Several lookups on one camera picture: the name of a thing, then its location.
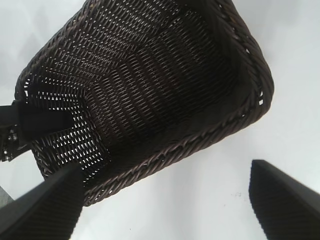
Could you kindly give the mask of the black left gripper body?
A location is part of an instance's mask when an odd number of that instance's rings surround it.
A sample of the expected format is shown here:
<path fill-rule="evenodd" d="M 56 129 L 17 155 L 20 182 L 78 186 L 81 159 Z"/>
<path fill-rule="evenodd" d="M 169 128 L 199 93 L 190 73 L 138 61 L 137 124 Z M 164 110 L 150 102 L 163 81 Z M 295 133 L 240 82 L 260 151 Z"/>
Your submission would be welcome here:
<path fill-rule="evenodd" d="M 23 107 L 14 100 L 11 105 L 0 107 L 0 161 L 10 162 L 23 153 L 25 147 L 22 132 Z"/>

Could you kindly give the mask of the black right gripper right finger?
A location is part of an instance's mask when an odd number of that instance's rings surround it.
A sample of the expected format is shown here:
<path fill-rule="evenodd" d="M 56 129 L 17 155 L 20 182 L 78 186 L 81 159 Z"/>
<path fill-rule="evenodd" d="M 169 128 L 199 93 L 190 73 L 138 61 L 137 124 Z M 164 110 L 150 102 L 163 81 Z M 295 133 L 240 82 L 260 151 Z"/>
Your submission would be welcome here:
<path fill-rule="evenodd" d="M 320 195 L 262 159 L 251 162 L 249 200 L 269 240 L 318 240 Z"/>

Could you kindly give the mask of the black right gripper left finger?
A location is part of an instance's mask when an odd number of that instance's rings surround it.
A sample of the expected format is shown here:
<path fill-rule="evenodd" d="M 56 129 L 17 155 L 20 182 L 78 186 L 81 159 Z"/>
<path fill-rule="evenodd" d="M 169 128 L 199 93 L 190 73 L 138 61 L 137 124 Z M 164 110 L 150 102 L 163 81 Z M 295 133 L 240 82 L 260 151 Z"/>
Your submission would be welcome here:
<path fill-rule="evenodd" d="M 68 240 L 83 209 L 83 173 L 71 163 L 0 209 L 2 240 Z"/>

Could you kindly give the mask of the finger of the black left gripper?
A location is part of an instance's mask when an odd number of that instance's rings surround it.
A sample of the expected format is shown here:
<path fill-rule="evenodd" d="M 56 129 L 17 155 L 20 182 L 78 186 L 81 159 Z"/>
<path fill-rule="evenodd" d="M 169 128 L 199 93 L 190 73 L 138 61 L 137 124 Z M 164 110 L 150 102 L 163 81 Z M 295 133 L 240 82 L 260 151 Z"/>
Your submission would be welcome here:
<path fill-rule="evenodd" d="M 32 148 L 32 142 L 31 141 L 19 141 L 17 151 L 19 153 L 25 153 L 27 151 L 30 151 Z"/>
<path fill-rule="evenodd" d="M 25 140 L 36 140 L 73 127 L 72 114 L 63 110 L 20 106 L 18 119 L 21 135 Z"/>

